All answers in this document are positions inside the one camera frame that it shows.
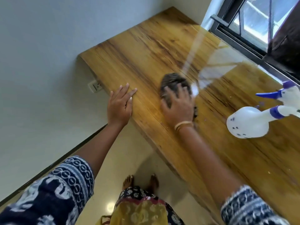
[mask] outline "wood grain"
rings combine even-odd
[[[256,139],[235,138],[225,125],[227,117],[243,106],[260,105],[263,110],[279,104],[255,96],[281,88],[255,64],[174,7],[81,57],[107,92],[127,82],[138,88],[132,113],[136,127],[220,224],[219,210],[193,160],[160,111],[159,85],[166,73],[178,72],[191,83],[199,133],[211,148],[280,215],[299,223],[300,120],[290,116],[274,121],[269,133]]]

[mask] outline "electrical outlet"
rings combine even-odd
[[[96,93],[96,92],[101,91],[103,89],[101,84],[99,84],[97,80],[93,80],[92,82],[90,82],[88,84],[88,87],[90,88],[90,90],[93,93]]]

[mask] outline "black window frame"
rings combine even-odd
[[[224,0],[218,14],[211,16],[211,18],[214,20],[214,23],[209,31],[229,44],[231,47],[241,52],[247,58],[260,65],[271,75],[275,76],[281,81],[292,80],[300,86],[300,77],[299,79],[295,78],[284,68],[279,68],[278,65],[280,66],[280,64],[276,64],[276,66],[272,65],[272,63],[277,62],[270,56],[266,56],[268,51],[265,52],[261,50],[241,36],[241,26],[239,34],[229,28],[229,25],[237,14],[239,15],[239,19],[243,20],[241,19],[242,14],[239,14],[239,11],[245,1],[246,0]],[[270,29],[273,31],[273,26],[269,24],[269,30]]]

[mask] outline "spray bottle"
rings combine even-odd
[[[283,82],[283,88],[271,93],[257,93],[263,98],[276,99],[283,105],[260,111],[252,106],[245,106],[227,119],[229,132],[238,138],[261,137],[269,131],[269,122],[282,119],[290,114],[300,118],[300,90],[292,81]]]

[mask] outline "person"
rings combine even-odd
[[[75,224],[85,204],[93,195],[94,179],[120,131],[128,123],[132,111],[129,84],[111,92],[107,107],[108,124],[75,156],[67,158],[47,176],[35,181],[20,199],[0,214],[0,224]],[[225,224],[289,224],[276,215],[248,185],[239,180],[208,147],[190,124],[194,99],[186,88],[178,85],[178,97],[169,88],[168,108],[161,109],[167,123],[176,127],[178,137],[195,160],[203,181],[220,207]],[[146,190],[134,186],[128,176],[111,216],[98,224],[184,224],[171,206],[155,195],[159,183],[153,175]]]

